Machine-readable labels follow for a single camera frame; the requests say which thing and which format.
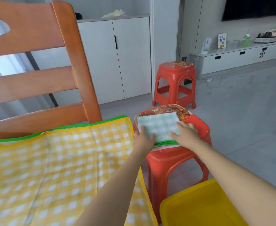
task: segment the gingham fabric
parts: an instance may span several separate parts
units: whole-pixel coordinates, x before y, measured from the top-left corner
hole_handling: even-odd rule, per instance
[[[180,134],[176,122],[179,122],[177,113],[164,113],[145,117],[138,117],[138,129],[141,130],[141,126],[146,128],[146,134],[151,136],[152,133],[156,134],[156,142],[162,142],[166,140],[173,140],[168,133],[174,132]]]
[[[128,158],[132,134],[121,118],[0,146],[0,225],[73,225]],[[125,225],[158,225],[141,170]]]

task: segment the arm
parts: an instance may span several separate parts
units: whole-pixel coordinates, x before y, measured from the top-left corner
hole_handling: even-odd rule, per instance
[[[276,225],[276,187],[202,141],[193,124],[177,123],[179,144],[195,152],[250,226]]]
[[[76,226],[124,225],[139,168],[154,144],[155,134],[148,138],[144,126],[141,133],[135,132],[129,158],[92,199]]]

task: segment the green trim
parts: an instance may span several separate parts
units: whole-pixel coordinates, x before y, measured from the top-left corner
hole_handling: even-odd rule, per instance
[[[177,145],[178,142],[175,140],[164,140],[164,141],[159,141],[155,143],[155,147],[159,146],[165,146],[165,145]]]
[[[97,124],[102,124],[102,123],[109,122],[109,121],[118,120],[118,119],[125,118],[125,117],[127,117],[127,116],[121,115],[121,116],[118,116],[118,117],[110,118],[110,119],[107,119],[107,120],[104,120],[104,121],[95,122],[95,123],[92,123],[92,124],[70,124],[70,125],[64,125],[64,126],[60,126],[60,127],[57,127],[57,128],[48,129],[46,131],[42,131],[42,132],[39,132],[39,133],[31,134],[31,135],[28,135],[28,136],[25,136],[25,137],[11,138],[11,139],[2,139],[2,140],[0,140],[0,142],[27,140],[27,139],[32,138],[32,137],[37,137],[37,136],[39,136],[40,134],[42,134],[44,132],[49,132],[49,131],[53,131],[53,130],[57,130],[57,129],[89,127],[89,126],[93,126],[93,125],[97,125]]]

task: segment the person's left hand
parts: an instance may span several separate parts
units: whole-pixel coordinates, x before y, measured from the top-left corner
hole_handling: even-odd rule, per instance
[[[143,158],[154,148],[155,133],[148,137],[145,126],[141,126],[141,133],[137,130],[133,136],[133,152],[139,153]]]

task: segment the small white fan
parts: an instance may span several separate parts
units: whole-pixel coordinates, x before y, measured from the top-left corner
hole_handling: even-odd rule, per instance
[[[202,47],[202,51],[201,51],[201,54],[207,54],[209,49],[210,49],[210,46],[211,46],[211,42],[212,42],[212,39],[211,38],[206,38],[205,41],[203,42],[203,47]]]

